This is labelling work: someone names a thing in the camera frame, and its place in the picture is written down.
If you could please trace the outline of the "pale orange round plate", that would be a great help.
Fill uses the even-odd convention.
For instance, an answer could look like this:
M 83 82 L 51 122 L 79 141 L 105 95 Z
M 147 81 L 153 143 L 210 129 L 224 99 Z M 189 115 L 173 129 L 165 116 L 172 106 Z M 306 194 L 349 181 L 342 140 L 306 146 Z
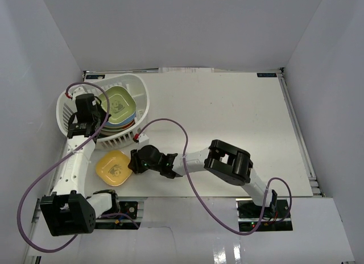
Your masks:
M 130 128 L 134 125 L 135 125 L 135 121 L 131 121 L 127 125 L 118 126 L 118 127 L 104 126 L 101 130 L 101 133 L 106 134 L 106 135 L 113 135 L 113 134 L 120 133 L 124 130 L 127 130 L 128 128 Z

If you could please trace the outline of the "green square panda dish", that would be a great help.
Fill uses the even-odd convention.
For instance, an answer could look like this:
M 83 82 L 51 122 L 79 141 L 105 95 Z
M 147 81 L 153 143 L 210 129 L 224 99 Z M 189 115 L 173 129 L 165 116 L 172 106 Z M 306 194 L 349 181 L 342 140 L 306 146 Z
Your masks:
M 112 125 L 120 125 L 133 120 L 136 116 L 136 103 L 122 86 L 112 86 L 105 90 L 109 100 L 109 120 Z

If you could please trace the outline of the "light blue plate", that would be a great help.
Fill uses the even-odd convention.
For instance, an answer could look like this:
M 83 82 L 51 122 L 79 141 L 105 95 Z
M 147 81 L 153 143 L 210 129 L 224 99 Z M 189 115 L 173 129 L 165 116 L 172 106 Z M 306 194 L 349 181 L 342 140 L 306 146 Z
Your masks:
M 135 124 L 135 119 L 129 121 L 129 122 L 126 122 L 124 124 L 120 124 L 120 125 L 112 125 L 111 123 L 107 123 L 105 125 L 105 128 L 107 129 L 112 129 L 112 130 L 116 130 L 116 129 L 127 129 L 129 128 L 130 126 L 134 125 Z

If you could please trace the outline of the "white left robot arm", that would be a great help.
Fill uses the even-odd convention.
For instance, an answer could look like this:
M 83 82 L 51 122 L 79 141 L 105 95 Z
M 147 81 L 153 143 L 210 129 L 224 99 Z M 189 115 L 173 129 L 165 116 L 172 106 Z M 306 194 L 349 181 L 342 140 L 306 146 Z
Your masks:
M 75 97 L 76 112 L 68 121 L 67 154 L 60 166 L 60 177 L 49 196 L 43 196 L 40 209 L 52 236 L 92 233 L 96 219 L 119 214 L 120 203 L 112 189 L 91 196 L 85 194 L 85 179 L 97 139 L 92 134 L 106 117 L 92 93 Z

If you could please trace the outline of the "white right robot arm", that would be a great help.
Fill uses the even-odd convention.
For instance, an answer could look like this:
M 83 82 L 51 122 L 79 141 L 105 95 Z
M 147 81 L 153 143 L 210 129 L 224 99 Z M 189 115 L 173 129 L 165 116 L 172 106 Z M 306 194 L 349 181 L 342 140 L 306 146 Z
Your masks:
M 188 154 L 164 154 L 153 145 L 131 150 L 128 168 L 135 174 L 156 171 L 168 179 L 180 178 L 188 172 L 208 171 L 224 182 L 242 187 L 257 206 L 257 212 L 265 218 L 278 210 L 277 193 L 268 189 L 258 176 L 251 155 L 247 151 L 218 139 L 209 147 Z

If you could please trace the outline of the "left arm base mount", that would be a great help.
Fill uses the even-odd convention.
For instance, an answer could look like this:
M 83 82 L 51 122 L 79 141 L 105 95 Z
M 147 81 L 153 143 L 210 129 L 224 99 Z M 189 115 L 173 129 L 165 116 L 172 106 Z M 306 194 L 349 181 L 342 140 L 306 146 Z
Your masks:
M 96 220 L 95 229 L 98 230 L 137 230 L 140 227 L 143 217 L 143 201 L 119 201 L 119 213 L 123 213 L 131 218 L 116 215 L 102 217 Z

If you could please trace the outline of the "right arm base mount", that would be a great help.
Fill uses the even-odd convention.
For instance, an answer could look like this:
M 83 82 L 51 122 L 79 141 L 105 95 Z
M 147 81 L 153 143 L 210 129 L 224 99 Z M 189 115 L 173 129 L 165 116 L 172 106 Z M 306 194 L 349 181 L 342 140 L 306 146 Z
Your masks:
M 261 207 L 252 200 L 237 200 L 238 226 L 240 232 L 249 232 L 257 227 Z M 293 225 L 289 214 L 283 222 L 278 222 L 288 211 L 287 200 L 278 200 L 275 211 L 265 208 L 262 222 L 257 232 L 291 232 Z

